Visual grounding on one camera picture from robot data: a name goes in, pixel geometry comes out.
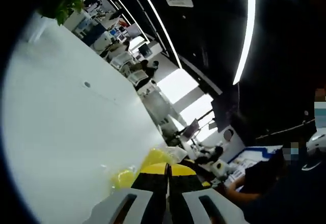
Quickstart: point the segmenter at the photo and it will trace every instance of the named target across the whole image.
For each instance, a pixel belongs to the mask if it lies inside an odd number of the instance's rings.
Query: ceiling
[[[159,40],[138,2],[121,1],[144,31]],[[237,90],[232,83],[246,33],[247,0],[192,1],[194,7],[185,8],[170,7],[166,0],[152,0],[177,53],[223,93]],[[326,83],[325,35],[316,14],[318,8],[310,4],[319,1],[309,1],[256,0],[253,39],[239,84],[241,116],[255,137],[314,118],[314,90]],[[176,63],[149,4],[146,0],[139,2]],[[218,99],[212,90],[207,91]]]

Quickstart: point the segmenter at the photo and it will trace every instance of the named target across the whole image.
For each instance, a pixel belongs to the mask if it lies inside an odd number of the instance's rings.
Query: led light strip
[[[251,40],[254,32],[254,24],[255,24],[255,11],[256,11],[256,0],[248,0],[248,18],[247,18],[247,28],[246,35],[244,38],[242,54],[239,61],[239,66],[235,74],[235,78],[233,81],[233,85],[237,84],[240,81],[244,65],[246,64]]]
[[[152,1],[151,1],[151,0],[147,0],[147,1],[148,1],[149,5],[151,6],[151,8],[152,8],[154,14],[156,15],[156,18],[157,18],[158,22],[160,23],[160,25],[161,25],[161,27],[162,27],[162,29],[163,29],[164,34],[165,34],[166,37],[167,37],[167,40],[168,40],[168,42],[169,42],[169,44],[170,44],[170,46],[171,46],[172,52],[173,52],[173,54],[174,54],[174,56],[175,56],[175,59],[176,59],[177,62],[178,62],[178,65],[179,65],[180,69],[182,69],[182,65],[181,65],[181,62],[180,62],[179,56],[178,56],[178,54],[177,54],[177,52],[176,52],[176,50],[175,50],[175,48],[174,48],[174,46],[173,46],[173,44],[172,44],[172,41],[171,41],[170,36],[169,36],[169,34],[168,34],[168,32],[167,32],[167,29],[165,29],[165,26],[164,26],[164,24],[163,24],[161,18],[159,17],[158,12],[156,11],[156,9],[155,9],[155,7],[154,7]]]
[[[126,8],[126,6],[124,6],[124,4],[121,2],[121,0],[118,0],[119,3],[121,4],[121,6],[127,11],[127,13],[130,15],[130,17],[133,19],[133,21],[135,22],[135,24],[138,26],[139,30],[141,31],[141,33],[143,33],[146,41],[149,42],[148,37],[146,36],[145,32],[143,31],[143,29],[140,27],[140,25],[138,24],[138,22],[135,20],[135,18],[131,15],[131,13],[129,12],[129,10]]]
[[[118,10],[118,6],[112,1],[110,0],[111,4]],[[122,14],[122,17],[127,21],[127,23],[130,25],[130,21],[126,18],[126,16],[124,14]]]

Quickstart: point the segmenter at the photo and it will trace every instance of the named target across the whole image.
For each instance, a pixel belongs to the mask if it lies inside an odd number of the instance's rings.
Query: white table
[[[74,30],[81,21],[84,19],[91,19],[91,16],[89,13],[87,13],[84,9],[81,11],[81,13],[78,13],[77,11],[74,11],[69,18],[65,21],[64,26],[72,31]]]
[[[110,173],[165,143],[132,84],[55,24],[17,44],[2,111],[8,167],[40,223],[82,223]]]

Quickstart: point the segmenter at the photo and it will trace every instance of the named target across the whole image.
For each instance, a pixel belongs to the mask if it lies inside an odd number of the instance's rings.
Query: window
[[[208,94],[205,94],[197,99],[194,103],[189,105],[180,114],[189,125],[194,119],[199,119],[212,109],[211,101],[213,101],[213,98]],[[209,124],[213,121],[214,117],[215,114],[212,111],[199,121],[199,128],[201,128],[201,130],[196,135],[196,139],[198,141],[202,142],[218,130],[217,128],[209,130]]]
[[[208,94],[205,94],[185,108],[180,115],[186,123],[190,125],[194,119],[199,119],[212,109],[212,105],[210,104],[211,101],[213,101],[213,98]]]
[[[209,130],[209,124],[206,124],[200,131],[199,133],[196,135],[196,139],[200,142],[202,142],[203,140],[205,140],[206,138],[208,138],[209,136],[211,136],[214,132],[216,132],[218,130],[217,127],[210,129]]]
[[[195,89],[198,83],[185,70],[177,69],[157,85],[173,104]]]

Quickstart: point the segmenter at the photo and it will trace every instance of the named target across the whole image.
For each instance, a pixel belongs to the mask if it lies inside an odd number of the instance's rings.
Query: yellow and black object
[[[169,170],[167,163],[145,167],[131,186],[135,189],[153,192],[143,215],[142,223],[162,223],[166,210]]]
[[[205,179],[207,182],[211,182],[216,178],[216,176],[212,173],[207,171],[206,169],[202,168],[200,165],[196,164],[193,160],[190,159],[184,159],[179,164],[184,165],[186,167],[189,167],[190,169],[194,170],[196,172],[196,175],[200,179]]]
[[[193,223],[192,215],[182,194],[204,190],[196,172],[184,165],[175,164],[170,167],[170,213],[173,223]]]
[[[144,212],[142,223],[161,224],[166,211],[166,195],[169,185],[169,207],[173,223],[194,223],[183,193],[204,190],[196,172],[180,164],[153,164],[141,170],[132,188],[153,192]]]

